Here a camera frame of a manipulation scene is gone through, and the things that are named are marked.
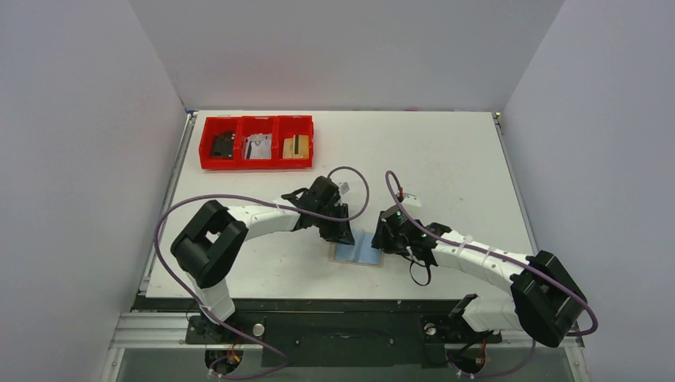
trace black strap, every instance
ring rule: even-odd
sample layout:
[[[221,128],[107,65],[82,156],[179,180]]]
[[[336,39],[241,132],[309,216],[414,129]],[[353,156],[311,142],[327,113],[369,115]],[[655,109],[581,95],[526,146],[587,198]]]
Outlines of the black strap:
[[[410,278],[412,279],[412,281],[415,282],[415,284],[419,285],[420,287],[426,287],[427,285],[429,285],[429,283],[431,283],[431,265],[426,263],[423,265],[425,268],[427,268],[427,283],[425,284],[418,283],[417,280],[415,280],[415,277],[412,276],[413,265],[419,265],[422,267],[421,264],[417,263],[415,260],[410,259],[410,268],[408,269],[408,273],[410,273]]]

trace white tabletop surface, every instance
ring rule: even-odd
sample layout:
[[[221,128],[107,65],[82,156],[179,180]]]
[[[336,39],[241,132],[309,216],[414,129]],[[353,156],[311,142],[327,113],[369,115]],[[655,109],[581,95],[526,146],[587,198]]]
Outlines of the white tabletop surface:
[[[206,117],[215,115],[312,115],[314,168],[277,171],[204,171],[197,149]],[[475,240],[520,253],[532,253],[521,210],[490,113],[425,111],[199,111],[174,203],[205,193],[234,193],[274,200],[308,187],[337,166],[358,168],[369,180],[369,208],[352,229],[373,232],[382,209],[393,205],[385,170],[398,175],[405,192],[420,197],[419,218],[449,225]],[[343,201],[356,212],[365,189],[358,177],[341,171],[335,181],[351,190]],[[238,201],[221,201],[240,205]],[[186,205],[169,217],[160,248],[184,279],[169,247],[203,202]],[[460,271],[433,267],[429,286],[417,286],[409,262],[386,255],[383,267],[328,261],[329,244],[316,228],[280,232],[247,242],[227,277],[234,298],[437,299],[469,293],[497,297],[498,288]],[[425,280],[422,268],[413,268]],[[146,296],[189,297],[155,260]]]

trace gray floor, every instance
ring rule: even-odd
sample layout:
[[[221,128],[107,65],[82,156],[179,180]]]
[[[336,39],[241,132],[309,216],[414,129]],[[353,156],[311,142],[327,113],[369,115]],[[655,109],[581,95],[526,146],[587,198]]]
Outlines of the gray floor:
[[[528,349],[488,349],[488,364],[484,371],[511,368],[527,356]],[[236,374],[258,371],[261,352],[252,350]],[[124,353],[118,382],[178,382],[214,381],[206,378],[204,350],[201,349],[128,349]],[[336,381],[336,382],[391,382],[458,380],[450,369],[422,369],[418,365],[400,365],[391,368],[286,368],[259,380],[265,381]],[[490,381],[546,380],[571,381],[572,373],[564,349],[537,348],[533,361],[520,371]]]

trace white wall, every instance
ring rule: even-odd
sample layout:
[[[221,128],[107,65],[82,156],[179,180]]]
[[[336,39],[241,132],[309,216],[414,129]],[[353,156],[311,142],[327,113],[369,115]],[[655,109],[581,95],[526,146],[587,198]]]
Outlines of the white wall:
[[[0,379],[99,377],[184,122],[126,1],[0,2]]]
[[[563,0],[130,0],[188,108],[501,110]]]
[[[598,313],[597,381],[675,380],[674,17],[567,0],[503,113],[536,241]]]

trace white table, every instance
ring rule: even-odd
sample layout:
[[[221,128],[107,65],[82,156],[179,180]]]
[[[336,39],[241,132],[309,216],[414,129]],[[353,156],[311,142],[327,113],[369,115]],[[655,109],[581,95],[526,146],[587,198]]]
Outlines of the white table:
[[[279,171],[204,171],[197,149],[206,117],[215,115],[312,115],[314,168]],[[368,210],[352,229],[373,232],[382,209],[393,205],[384,184],[394,170],[404,190],[422,200],[419,218],[449,225],[475,240],[506,251],[532,253],[520,205],[490,113],[422,111],[199,111],[176,184],[174,203],[205,193],[235,193],[274,200],[308,187],[318,175],[337,166],[354,166],[369,180]],[[351,191],[343,198],[350,212],[364,200],[358,177],[339,172]],[[237,201],[221,201],[239,205]],[[201,207],[178,209],[166,223],[160,248],[169,265],[185,280],[169,247]],[[433,267],[429,286],[417,286],[409,262],[386,255],[383,267],[328,261],[329,244],[316,228],[283,232],[247,242],[228,275],[233,298],[311,299],[449,299],[469,293],[505,295],[490,284],[454,269]],[[424,269],[414,267],[418,280]],[[155,260],[148,298],[183,298],[188,294]]]

